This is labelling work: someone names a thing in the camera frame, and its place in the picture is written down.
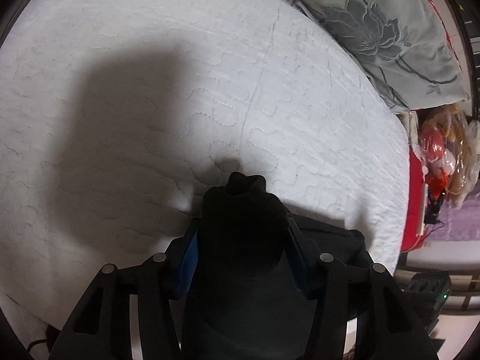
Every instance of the pillowcase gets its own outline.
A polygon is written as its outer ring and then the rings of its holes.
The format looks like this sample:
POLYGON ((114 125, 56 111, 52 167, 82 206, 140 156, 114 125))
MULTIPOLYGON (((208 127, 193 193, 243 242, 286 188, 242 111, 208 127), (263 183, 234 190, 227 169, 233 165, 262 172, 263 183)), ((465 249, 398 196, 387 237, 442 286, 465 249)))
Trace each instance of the pillowcase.
POLYGON ((284 0, 322 25, 394 112, 468 99, 431 0, 284 0))

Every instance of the purple fabric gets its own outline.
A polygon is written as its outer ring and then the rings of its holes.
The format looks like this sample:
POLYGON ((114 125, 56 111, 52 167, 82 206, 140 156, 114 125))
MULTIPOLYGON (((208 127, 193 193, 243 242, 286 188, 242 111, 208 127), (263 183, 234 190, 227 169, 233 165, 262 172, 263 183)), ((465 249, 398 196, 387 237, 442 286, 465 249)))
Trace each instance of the purple fabric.
POLYGON ((470 192, 462 208, 452 208, 444 203, 440 211, 439 220, 445 223, 429 235, 429 241, 472 241, 480 240, 480 182, 470 192))

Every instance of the plastic bag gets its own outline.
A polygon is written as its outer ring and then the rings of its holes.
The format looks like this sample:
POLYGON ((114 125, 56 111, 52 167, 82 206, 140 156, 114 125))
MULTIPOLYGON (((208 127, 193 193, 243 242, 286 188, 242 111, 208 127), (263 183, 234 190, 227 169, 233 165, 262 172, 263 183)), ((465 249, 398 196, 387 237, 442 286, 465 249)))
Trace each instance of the plastic bag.
MULTIPOLYGON (((445 165, 442 178, 443 174, 450 174, 445 188, 447 197, 461 195, 469 187, 467 182, 470 180, 471 172, 474 171, 472 167, 477 163, 477 155, 465 115, 455 104, 436 107, 422 124, 419 136, 423 132, 428 135, 432 129, 441 134, 444 150, 442 156, 430 162, 429 169, 433 172, 440 165, 436 161, 442 160, 442 165, 445 165), (448 167, 453 166, 453 161, 455 161, 455 165, 452 171, 448 167)), ((430 152, 430 154, 425 153, 427 162, 429 156, 434 158, 438 154, 437 151, 430 150, 430 152)))
POLYGON ((472 120, 469 124, 468 134, 473 143, 473 149, 476 156, 472 160, 469 170, 466 173, 465 186, 462 193, 452 195, 451 202, 453 207, 460 208, 463 201, 467 197, 467 193, 471 192, 479 179, 480 172, 480 122, 472 120))
POLYGON ((443 145, 443 136, 436 127, 425 126, 418 135, 421 148, 425 154, 428 163, 438 161, 442 158, 445 151, 443 145))

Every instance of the white quilted mattress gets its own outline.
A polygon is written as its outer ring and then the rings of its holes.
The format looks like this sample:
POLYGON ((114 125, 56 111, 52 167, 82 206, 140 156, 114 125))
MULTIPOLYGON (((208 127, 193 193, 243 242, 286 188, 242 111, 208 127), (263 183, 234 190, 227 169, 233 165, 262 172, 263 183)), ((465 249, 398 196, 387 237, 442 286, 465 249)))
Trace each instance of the white quilted mattress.
POLYGON ((402 125, 280 0, 32 0, 0 49, 0 158, 1 285, 57 327, 234 170, 390 271, 405 224, 402 125))

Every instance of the black cable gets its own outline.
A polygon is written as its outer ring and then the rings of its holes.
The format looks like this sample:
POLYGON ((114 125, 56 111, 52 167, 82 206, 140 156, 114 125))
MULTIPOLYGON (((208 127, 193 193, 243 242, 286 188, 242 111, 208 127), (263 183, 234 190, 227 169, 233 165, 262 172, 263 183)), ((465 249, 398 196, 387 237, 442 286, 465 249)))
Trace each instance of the black cable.
POLYGON ((27 346, 27 352, 30 353, 30 351, 32 350, 32 348, 38 344, 45 344, 47 342, 47 339, 44 338, 42 340, 36 340, 36 341, 32 341, 30 344, 28 344, 27 346))
POLYGON ((431 233, 433 233, 434 231, 440 230, 441 228, 445 227, 445 223, 443 223, 442 221, 437 221, 437 222, 435 223, 435 225, 438 225, 439 223, 441 223, 442 225, 441 225, 440 227, 434 228, 434 229, 432 229, 431 231, 429 231, 429 233, 428 233, 427 236, 423 239, 423 241, 425 241, 425 240, 429 237, 429 235, 430 235, 431 233))

